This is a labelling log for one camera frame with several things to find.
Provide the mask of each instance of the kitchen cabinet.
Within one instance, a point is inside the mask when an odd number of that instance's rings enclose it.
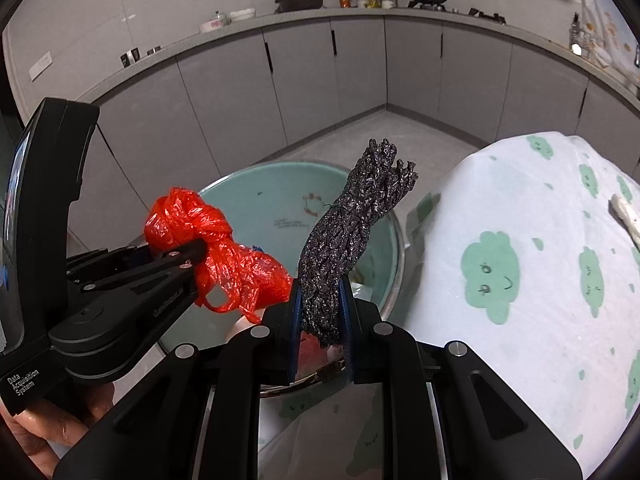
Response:
[[[511,41],[483,30],[445,25],[438,119],[494,142],[507,91]]]
[[[633,175],[631,175],[631,178],[635,180],[638,184],[640,184],[640,164],[636,166],[633,172]]]
[[[386,104],[385,21],[383,18],[336,18],[335,66],[341,119]]]
[[[69,229],[90,250],[116,249],[140,235],[147,215],[96,130],[84,161],[80,199],[69,207]]]
[[[640,158],[640,118],[610,91],[589,80],[575,134],[627,174]]]
[[[222,174],[287,145],[261,31],[182,54],[178,67]]]
[[[329,20],[264,29],[289,144],[340,121]]]
[[[432,118],[438,112],[442,23],[386,18],[388,102]]]
[[[568,62],[514,44],[498,139],[548,131],[573,135],[588,80]]]
[[[151,208],[173,186],[200,190],[220,177],[175,59],[117,87],[100,104],[104,137]]]
[[[82,254],[87,252],[86,245],[84,245],[80,238],[78,238],[75,234],[73,234],[69,229],[66,231],[66,257],[76,256],[77,254]]]

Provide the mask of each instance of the plastic basin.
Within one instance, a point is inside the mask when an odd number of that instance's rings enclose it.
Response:
[[[295,277],[311,229],[342,192],[347,174],[343,168],[317,162],[269,162],[223,177],[200,195],[224,212],[236,242],[262,248]],[[398,220],[391,212],[373,226],[367,250],[352,274],[355,281],[372,288],[371,301],[383,319],[393,307],[402,279],[401,239]],[[208,299],[213,305],[225,303],[219,288]],[[159,342],[165,351],[186,342],[199,349],[224,344],[239,317],[239,310],[216,314],[191,305]]]

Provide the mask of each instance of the electrical outlet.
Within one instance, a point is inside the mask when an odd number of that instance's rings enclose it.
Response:
[[[52,63],[51,61],[51,53],[47,52],[44,56],[42,56],[38,62],[33,65],[30,69],[29,69],[29,75],[31,76],[31,80],[33,81],[34,79],[36,79],[44,69],[46,69],[47,66],[49,66]]]

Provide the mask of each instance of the finger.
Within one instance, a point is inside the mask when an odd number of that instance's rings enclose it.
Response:
[[[34,446],[31,449],[31,453],[27,453],[28,457],[31,458],[31,461],[36,465],[40,471],[42,471],[43,475],[47,478],[53,478],[53,472],[60,462],[60,459],[56,455],[56,453],[51,449],[51,446],[47,443],[43,438],[38,438],[37,436],[31,435],[34,439]]]
[[[113,386],[113,383],[92,386],[87,388],[84,392],[84,403],[93,419],[90,421],[90,427],[103,418],[107,412],[113,408],[114,393],[115,387]]]
[[[74,446],[89,431],[73,415],[42,399],[14,416],[14,420],[29,433],[63,446]]]
[[[31,459],[36,467],[42,471],[45,476],[47,476],[47,478],[52,478],[53,471],[60,459],[51,449],[51,446],[43,438],[37,437],[25,430],[14,417],[9,415],[1,401],[0,412],[2,413],[2,418],[4,418],[7,427],[18,444],[20,444],[24,453]]]

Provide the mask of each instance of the white cloth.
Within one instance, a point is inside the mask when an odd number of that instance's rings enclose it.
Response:
[[[640,386],[640,253],[609,213],[614,193],[640,204],[579,137],[513,137],[467,157],[410,215],[413,264],[390,318],[419,341],[468,343],[585,478]],[[329,383],[262,403],[261,478],[382,478],[376,392]]]

